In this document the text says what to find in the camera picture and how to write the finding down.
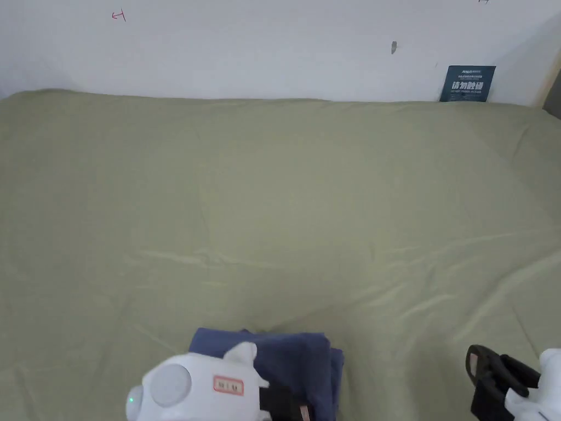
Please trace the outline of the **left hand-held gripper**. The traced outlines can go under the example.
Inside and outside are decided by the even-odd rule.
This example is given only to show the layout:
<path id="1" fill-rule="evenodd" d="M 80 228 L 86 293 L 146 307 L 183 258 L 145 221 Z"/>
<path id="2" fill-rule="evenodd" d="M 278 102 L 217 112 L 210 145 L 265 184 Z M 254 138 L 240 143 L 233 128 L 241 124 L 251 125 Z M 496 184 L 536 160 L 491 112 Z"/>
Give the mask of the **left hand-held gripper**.
<path id="1" fill-rule="evenodd" d="M 289 389 L 282 407 L 254 367 L 257 345 L 241 342 L 223 357 L 196 352 L 147 372 L 125 400 L 127 420 L 314 420 L 314 409 Z"/>

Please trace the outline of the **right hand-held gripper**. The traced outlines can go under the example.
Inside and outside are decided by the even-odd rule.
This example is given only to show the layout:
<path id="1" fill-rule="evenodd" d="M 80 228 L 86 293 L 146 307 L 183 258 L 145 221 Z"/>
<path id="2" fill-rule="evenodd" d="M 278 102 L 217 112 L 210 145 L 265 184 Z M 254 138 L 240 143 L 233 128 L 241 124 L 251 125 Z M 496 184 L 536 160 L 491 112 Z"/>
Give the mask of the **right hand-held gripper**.
<path id="1" fill-rule="evenodd" d="M 540 355 L 541 374 L 507 354 L 470 345 L 465 367 L 478 420 L 560 420 L 560 348 Z M 528 392 L 522 397 L 513 389 Z"/>

